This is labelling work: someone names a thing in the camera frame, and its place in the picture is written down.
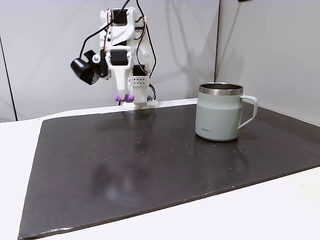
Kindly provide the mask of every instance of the light green mug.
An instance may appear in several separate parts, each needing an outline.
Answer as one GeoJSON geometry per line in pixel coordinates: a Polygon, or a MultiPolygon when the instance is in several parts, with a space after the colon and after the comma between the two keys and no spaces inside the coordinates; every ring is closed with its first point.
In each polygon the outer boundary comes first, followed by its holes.
{"type": "Polygon", "coordinates": [[[243,95],[244,87],[232,83],[212,82],[199,87],[196,104],[195,132],[200,137],[218,142],[231,141],[239,129],[257,115],[258,99],[243,95]],[[253,116],[241,124],[242,99],[253,101],[253,116]]]}

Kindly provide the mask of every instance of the dark work surface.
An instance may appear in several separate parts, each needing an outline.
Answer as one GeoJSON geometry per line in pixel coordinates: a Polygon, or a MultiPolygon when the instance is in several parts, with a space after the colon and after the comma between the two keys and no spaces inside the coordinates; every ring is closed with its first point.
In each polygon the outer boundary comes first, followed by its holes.
{"type": "MultiPolygon", "coordinates": [[[[237,140],[217,143],[195,134],[195,113],[186,105],[44,121],[19,238],[109,223],[320,164],[320,127],[260,107],[237,140]]],[[[245,103],[242,120],[251,115],[245,103]]]]}

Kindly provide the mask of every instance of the black cable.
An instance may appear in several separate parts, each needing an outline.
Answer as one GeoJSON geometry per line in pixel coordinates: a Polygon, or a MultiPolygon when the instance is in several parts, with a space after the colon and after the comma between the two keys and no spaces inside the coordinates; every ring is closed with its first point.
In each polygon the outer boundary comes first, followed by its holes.
{"type": "Polygon", "coordinates": [[[128,2],[130,2],[130,0],[126,0],[125,4],[123,5],[123,7],[121,8],[121,10],[117,13],[117,15],[106,25],[104,26],[103,28],[101,28],[99,31],[96,31],[95,33],[91,34],[90,36],[88,36],[84,42],[83,42],[83,45],[82,45],[82,48],[81,48],[81,51],[80,51],[80,55],[79,55],[79,58],[81,58],[82,56],[82,53],[84,52],[84,49],[85,49],[85,45],[87,43],[87,41],[94,37],[95,35],[101,33],[103,30],[107,29],[111,24],[114,23],[115,19],[118,17],[118,15],[123,11],[123,9],[127,6],[128,2]]]}
{"type": "Polygon", "coordinates": [[[106,40],[108,37],[107,35],[108,35],[108,33],[104,36],[103,51],[105,51],[105,49],[106,49],[106,40]]]}
{"type": "Polygon", "coordinates": [[[155,89],[155,87],[152,86],[151,83],[149,83],[149,87],[152,89],[152,92],[153,92],[153,97],[152,97],[151,99],[156,100],[157,94],[156,94],[156,89],[155,89]]]}
{"type": "MultiPolygon", "coordinates": [[[[136,5],[138,6],[138,8],[139,8],[139,10],[140,10],[140,12],[141,12],[142,17],[144,17],[145,15],[144,15],[144,13],[143,13],[140,5],[139,5],[139,0],[136,0],[136,5]]],[[[156,59],[155,50],[154,50],[154,47],[153,47],[153,45],[152,45],[152,41],[151,41],[151,38],[150,38],[150,33],[149,33],[149,29],[148,29],[148,24],[146,25],[146,31],[147,31],[147,33],[148,33],[148,38],[149,38],[150,46],[151,46],[152,53],[153,53],[153,57],[154,57],[154,65],[153,65],[152,71],[151,71],[150,76],[149,76],[149,77],[151,78],[152,73],[154,72],[154,69],[155,69],[156,64],[157,64],[157,59],[156,59]]]]}
{"type": "Polygon", "coordinates": [[[142,40],[143,40],[142,37],[140,38],[138,47],[136,48],[136,59],[138,60],[138,64],[139,64],[141,70],[144,71],[145,74],[148,74],[147,71],[142,68],[141,63],[140,63],[140,61],[139,61],[139,56],[138,56],[139,47],[140,47],[140,44],[141,44],[141,42],[142,42],[142,40]]]}

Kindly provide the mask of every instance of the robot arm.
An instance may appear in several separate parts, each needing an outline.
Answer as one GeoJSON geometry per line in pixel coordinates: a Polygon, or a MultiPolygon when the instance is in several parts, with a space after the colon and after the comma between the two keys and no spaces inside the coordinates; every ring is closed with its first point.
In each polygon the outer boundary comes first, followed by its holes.
{"type": "Polygon", "coordinates": [[[118,92],[116,101],[133,101],[136,106],[147,105],[152,55],[150,42],[145,34],[146,17],[139,16],[134,7],[128,7],[122,11],[120,8],[101,11],[100,18],[103,23],[100,29],[113,21],[100,33],[100,53],[95,54],[92,50],[86,52],[84,55],[88,62],[77,58],[71,63],[72,69],[90,85],[99,78],[108,79],[113,76],[118,92]],[[134,64],[135,57],[138,58],[138,50],[143,55],[144,65],[140,64],[139,59],[139,64],[134,64]]]}

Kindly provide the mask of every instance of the table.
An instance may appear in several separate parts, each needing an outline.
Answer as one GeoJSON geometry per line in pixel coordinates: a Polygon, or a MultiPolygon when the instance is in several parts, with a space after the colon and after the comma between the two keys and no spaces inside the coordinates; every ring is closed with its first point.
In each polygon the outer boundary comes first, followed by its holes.
{"type": "MultiPolygon", "coordinates": [[[[196,102],[173,100],[161,102],[160,107],[196,102]]],[[[0,124],[2,239],[17,239],[42,121],[119,111],[121,106],[81,109],[0,124]]],[[[318,239],[319,217],[320,167],[48,239],[318,239]]]]}

